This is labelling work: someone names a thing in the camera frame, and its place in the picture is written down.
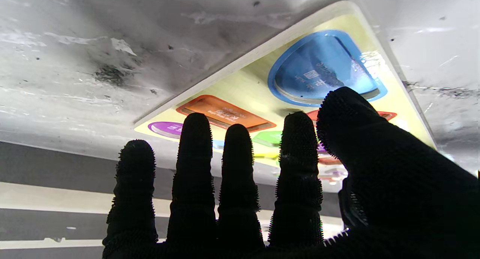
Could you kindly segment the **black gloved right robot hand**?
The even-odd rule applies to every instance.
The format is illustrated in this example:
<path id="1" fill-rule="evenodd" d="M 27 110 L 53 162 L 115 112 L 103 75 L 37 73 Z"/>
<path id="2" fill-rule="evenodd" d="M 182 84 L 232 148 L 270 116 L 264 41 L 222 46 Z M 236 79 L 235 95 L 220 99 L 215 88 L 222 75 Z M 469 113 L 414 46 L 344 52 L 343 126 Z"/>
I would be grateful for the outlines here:
<path id="1" fill-rule="evenodd" d="M 288 115 L 265 246 L 250 134 L 226 132 L 218 218 L 212 135 L 184 123 L 166 240 L 152 203 L 155 158 L 143 140 L 120 152 L 103 259 L 478 259 L 479 180 L 381 117 L 351 88 L 328 93 L 317 125 Z"/>

